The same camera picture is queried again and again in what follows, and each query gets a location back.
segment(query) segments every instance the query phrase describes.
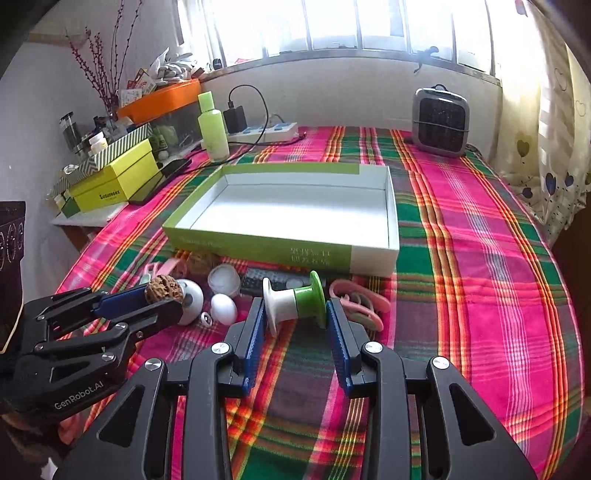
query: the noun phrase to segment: orange tray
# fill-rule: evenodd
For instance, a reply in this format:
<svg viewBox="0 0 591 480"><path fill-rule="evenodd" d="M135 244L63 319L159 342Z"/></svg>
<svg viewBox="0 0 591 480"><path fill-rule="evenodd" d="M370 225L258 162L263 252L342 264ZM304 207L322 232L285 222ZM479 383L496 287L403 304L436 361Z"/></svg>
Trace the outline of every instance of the orange tray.
<svg viewBox="0 0 591 480"><path fill-rule="evenodd" d="M169 87L156 90L117 110L119 118L128 116L131 121L140 126L150 122L165 113L177 108L197 102L197 95L201 93L199 80L189 80Z"/></svg>

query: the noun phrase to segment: remote control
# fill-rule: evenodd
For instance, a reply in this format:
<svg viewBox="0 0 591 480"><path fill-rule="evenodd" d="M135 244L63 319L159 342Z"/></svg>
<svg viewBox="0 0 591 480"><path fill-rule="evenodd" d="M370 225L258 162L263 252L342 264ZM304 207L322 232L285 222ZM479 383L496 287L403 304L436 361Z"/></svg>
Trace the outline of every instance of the remote control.
<svg viewBox="0 0 591 480"><path fill-rule="evenodd" d="M249 268L242 277L240 293L252 297L262 297L262 279L265 277L271 280L273 290L288 290L310 285L310 276L307 274ZM326 288L326 278L320 277L320 282L322 287Z"/></svg>

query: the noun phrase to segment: green plastic bottle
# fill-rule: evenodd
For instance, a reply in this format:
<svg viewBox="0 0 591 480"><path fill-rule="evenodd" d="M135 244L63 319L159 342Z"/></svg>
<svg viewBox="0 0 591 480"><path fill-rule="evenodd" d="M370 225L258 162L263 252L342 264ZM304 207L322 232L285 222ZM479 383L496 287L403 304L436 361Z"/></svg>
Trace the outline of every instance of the green plastic bottle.
<svg viewBox="0 0 591 480"><path fill-rule="evenodd" d="M222 113L216 110L211 92L201 93L198 99L202 113L197 120L203 136L203 146L210 160L225 160L230 156L230 148Z"/></svg>

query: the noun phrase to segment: bed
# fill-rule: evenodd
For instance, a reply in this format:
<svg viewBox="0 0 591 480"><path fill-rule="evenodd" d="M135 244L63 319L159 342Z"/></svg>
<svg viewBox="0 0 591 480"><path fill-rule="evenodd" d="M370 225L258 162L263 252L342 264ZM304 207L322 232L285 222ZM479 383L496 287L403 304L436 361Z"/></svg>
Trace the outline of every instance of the bed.
<svg viewBox="0 0 591 480"><path fill-rule="evenodd" d="M487 164L468 152L444 158L405 142L407 132L307 128L290 146L259 147L239 162L321 161L385 164L394 185L400 229L397 272L354 276L386 296L392 310L373 338L409 358L448 357L503 422L538 477L547 479L570 451L582 425L580 339L567 289L532 220ZM193 167L206 165L205 153ZM183 175L149 204L126 207L86 248L60 291L81 286L121 291L143 267L175 251L163 222L213 171ZM240 273L252 262L225 259ZM242 306L244 319L248 306ZM103 328L97 320L85 328ZM223 339L220 325L174 326L145 340L129 365L150 357L191 358ZM107 400L92 407L86 426ZM183 414L181 399L177 418ZM266 339L257 385L226 402L235 479L355 479L367 422L366 400L338 387L326 334L311 323L286 322ZM180 478L177 422L173 478ZM420 450L413 435L413 477Z"/></svg>

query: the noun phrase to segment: dried flower branch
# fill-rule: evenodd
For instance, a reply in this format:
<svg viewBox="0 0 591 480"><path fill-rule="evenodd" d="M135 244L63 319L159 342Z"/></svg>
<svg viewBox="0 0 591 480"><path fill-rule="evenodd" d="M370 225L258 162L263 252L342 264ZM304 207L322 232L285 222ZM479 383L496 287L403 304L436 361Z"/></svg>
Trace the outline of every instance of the dried flower branch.
<svg viewBox="0 0 591 480"><path fill-rule="evenodd" d="M96 34L93 39L90 36L90 30L86 29L86 35L89 38L90 53L92 55L93 69L89 67L86 60L82 57L80 49L74 45L72 39L66 33L66 37L70 42L72 55L74 55L74 58L92 85L92 88L94 88L94 90L96 90L99 94L100 99L108 112L113 111L118 103L117 91L119 90L119 84L121 82L121 76L124 70L125 58L129 49L129 41L131 40L131 35L134 32L135 23L139 18L139 9L143 3L144 0L138 0L138 6L135 9L135 16L131 22L131 27L129 28L129 36L127 37L125 50L121 58L121 62L119 62L117 33L119 31L119 26L121 24L121 20L123 19L125 9L125 0L121 0L117 10L117 18L115 20L115 27L113 29L113 36L111 39L111 56L109 58L108 68L105 65L105 58L103 55L103 41L100 33Z"/></svg>
<svg viewBox="0 0 591 480"><path fill-rule="evenodd" d="M117 10L117 20L115 20L115 28L113 29L113 38L111 39L111 63L110 63L110 70L111 70L111 83L115 85L115 80L117 79L117 32L119 30L119 24L121 23L121 19L123 18L123 10L125 8L124 0L121 0L119 3L119 8ZM115 75L113 76L113 52L115 52Z"/></svg>
<svg viewBox="0 0 591 480"><path fill-rule="evenodd" d="M121 82L121 74L123 73L123 65L125 63L125 57L127 56L127 50L129 49L129 41L131 40L131 35L134 32L135 21L139 17L139 9L141 8L143 3L144 3L144 0L139 0L138 8L135 9L134 20L133 20L133 22L131 22L131 27L129 29L129 36L127 37L127 45L125 46L125 51L123 52L123 58L121 60L121 71L119 72L119 78L117 79L117 88L118 89L119 89L119 84Z"/></svg>

